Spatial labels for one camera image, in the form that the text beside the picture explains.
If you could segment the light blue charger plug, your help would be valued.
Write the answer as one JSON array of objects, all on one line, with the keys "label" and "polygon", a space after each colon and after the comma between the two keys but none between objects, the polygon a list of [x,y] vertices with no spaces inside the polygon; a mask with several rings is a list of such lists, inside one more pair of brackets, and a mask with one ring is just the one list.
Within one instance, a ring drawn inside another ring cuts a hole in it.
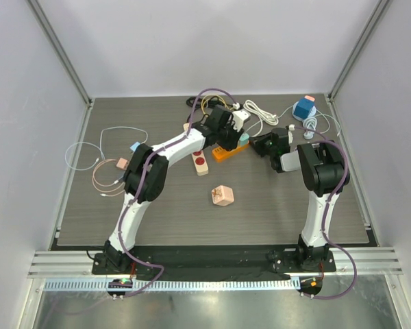
[{"label": "light blue charger plug", "polygon": [[140,143],[135,142],[129,149],[131,150],[131,152],[135,152],[139,146],[140,146]]}]

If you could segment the beige red power strip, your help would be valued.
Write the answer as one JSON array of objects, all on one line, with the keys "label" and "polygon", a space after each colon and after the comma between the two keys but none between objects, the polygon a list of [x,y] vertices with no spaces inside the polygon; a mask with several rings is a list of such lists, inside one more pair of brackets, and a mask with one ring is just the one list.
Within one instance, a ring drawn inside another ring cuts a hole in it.
[{"label": "beige red power strip", "polygon": [[206,157],[202,150],[192,153],[192,161],[198,176],[207,175],[209,172]]}]

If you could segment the teal charger plug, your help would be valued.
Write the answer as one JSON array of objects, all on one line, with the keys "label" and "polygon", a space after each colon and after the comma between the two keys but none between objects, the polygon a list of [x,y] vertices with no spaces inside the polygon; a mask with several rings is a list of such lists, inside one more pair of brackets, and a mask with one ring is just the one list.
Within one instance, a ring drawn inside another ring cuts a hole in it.
[{"label": "teal charger plug", "polygon": [[247,133],[241,134],[239,138],[239,145],[243,146],[249,143],[249,135]]}]

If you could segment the pink charger plug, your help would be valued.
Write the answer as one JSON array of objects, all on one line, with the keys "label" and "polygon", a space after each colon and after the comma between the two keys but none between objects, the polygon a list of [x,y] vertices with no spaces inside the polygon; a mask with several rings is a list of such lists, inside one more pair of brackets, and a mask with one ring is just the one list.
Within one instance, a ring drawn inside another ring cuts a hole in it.
[{"label": "pink charger plug", "polygon": [[128,164],[129,164],[129,161],[127,159],[119,158],[116,163],[116,167],[121,170],[126,170]]}]

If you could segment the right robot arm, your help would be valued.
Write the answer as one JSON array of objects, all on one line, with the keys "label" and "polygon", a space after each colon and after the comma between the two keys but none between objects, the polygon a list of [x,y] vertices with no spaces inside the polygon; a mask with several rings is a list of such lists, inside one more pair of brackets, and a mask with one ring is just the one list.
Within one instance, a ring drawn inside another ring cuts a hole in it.
[{"label": "right robot arm", "polygon": [[293,151],[290,146],[293,128],[293,125],[274,128],[251,137],[249,144],[257,155],[269,158],[277,173],[300,170],[309,202],[292,261],[302,271],[316,271],[328,259],[329,227],[335,203],[350,180],[349,164],[343,149],[324,135],[314,143],[296,146]]}]

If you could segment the pink cube socket adapter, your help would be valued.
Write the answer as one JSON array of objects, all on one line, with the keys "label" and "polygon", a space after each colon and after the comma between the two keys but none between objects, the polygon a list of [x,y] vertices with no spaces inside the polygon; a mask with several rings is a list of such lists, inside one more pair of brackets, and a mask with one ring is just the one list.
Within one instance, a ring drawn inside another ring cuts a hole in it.
[{"label": "pink cube socket adapter", "polygon": [[212,203],[217,206],[228,206],[234,203],[234,192],[233,189],[220,185],[212,189]]}]

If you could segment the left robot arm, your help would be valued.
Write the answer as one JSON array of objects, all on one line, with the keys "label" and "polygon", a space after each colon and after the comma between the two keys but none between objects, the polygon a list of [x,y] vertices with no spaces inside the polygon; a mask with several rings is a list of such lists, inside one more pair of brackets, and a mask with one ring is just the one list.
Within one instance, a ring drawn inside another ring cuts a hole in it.
[{"label": "left robot arm", "polygon": [[238,146],[244,119],[235,112],[216,106],[202,120],[188,123],[176,137],[152,147],[137,146],[124,173],[125,194],[116,228],[105,242],[102,263],[115,273],[127,272],[132,265],[129,252],[134,248],[140,222],[164,189],[167,172],[176,162],[217,144],[226,151]]}]

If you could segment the orange power strip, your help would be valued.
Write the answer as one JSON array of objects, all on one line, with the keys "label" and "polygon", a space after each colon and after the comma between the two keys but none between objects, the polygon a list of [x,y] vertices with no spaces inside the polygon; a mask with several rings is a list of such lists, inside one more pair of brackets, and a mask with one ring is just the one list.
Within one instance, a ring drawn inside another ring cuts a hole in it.
[{"label": "orange power strip", "polygon": [[227,160],[231,158],[232,156],[235,156],[236,154],[239,154],[241,151],[245,150],[246,148],[249,147],[249,144],[243,145],[243,146],[237,146],[237,148],[227,151],[223,149],[222,147],[216,147],[212,150],[212,157],[215,159],[217,162],[223,162],[224,160]]}]

